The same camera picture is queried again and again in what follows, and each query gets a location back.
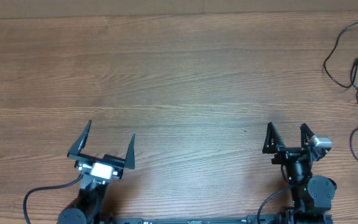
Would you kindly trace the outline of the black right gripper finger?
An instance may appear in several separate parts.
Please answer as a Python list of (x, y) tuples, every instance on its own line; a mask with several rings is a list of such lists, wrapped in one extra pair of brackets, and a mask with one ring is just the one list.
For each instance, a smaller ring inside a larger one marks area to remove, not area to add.
[(302, 148), (314, 146), (312, 137), (314, 136), (314, 132), (308, 127), (306, 123), (303, 123), (300, 126), (301, 131), (301, 146)]
[(283, 151), (285, 144), (277, 132), (273, 122), (267, 125), (266, 138), (262, 149), (263, 154), (276, 154)]

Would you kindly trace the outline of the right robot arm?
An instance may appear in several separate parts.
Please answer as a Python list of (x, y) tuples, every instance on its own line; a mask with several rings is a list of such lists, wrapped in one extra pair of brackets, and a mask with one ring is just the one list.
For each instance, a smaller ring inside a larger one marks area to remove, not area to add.
[[(321, 160), (332, 148), (328, 137), (315, 135), (303, 123), (300, 126), (301, 146), (287, 147), (275, 125), (269, 122), (262, 152), (272, 154), (271, 163), (280, 166), (280, 172), (288, 187), (275, 192), (264, 202), (257, 212), (258, 223), (332, 223), (326, 212), (332, 207), (337, 184), (332, 179), (313, 175), (313, 164)], [(272, 218), (262, 216), (264, 206), (274, 197), (289, 191), (292, 206), (284, 208)]]

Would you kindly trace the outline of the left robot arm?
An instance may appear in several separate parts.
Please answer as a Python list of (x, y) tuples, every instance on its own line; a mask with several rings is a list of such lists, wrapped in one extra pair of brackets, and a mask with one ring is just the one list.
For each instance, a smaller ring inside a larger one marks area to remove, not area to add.
[(101, 221), (100, 210), (108, 185), (122, 178), (125, 169), (135, 169), (135, 134), (131, 136), (124, 158), (105, 154), (102, 158), (83, 154), (92, 121), (88, 121), (82, 133), (72, 144), (67, 158), (74, 159), (74, 168), (79, 170), (80, 188), (74, 199), (60, 212), (58, 223), (97, 223)]

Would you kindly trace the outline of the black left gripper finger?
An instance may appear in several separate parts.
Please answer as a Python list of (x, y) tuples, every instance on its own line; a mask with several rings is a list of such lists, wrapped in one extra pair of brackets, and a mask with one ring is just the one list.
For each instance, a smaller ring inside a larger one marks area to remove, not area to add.
[(135, 133), (132, 134), (127, 153), (125, 158), (125, 168), (135, 169), (135, 153), (134, 153), (134, 144), (135, 144)]
[(88, 135), (89, 135), (90, 128), (91, 128), (91, 123), (92, 123), (92, 120), (90, 119), (87, 122), (84, 130), (81, 132), (81, 134), (77, 138), (77, 140), (69, 148), (67, 157), (80, 155), (82, 149), (86, 146), (86, 142), (87, 142)]

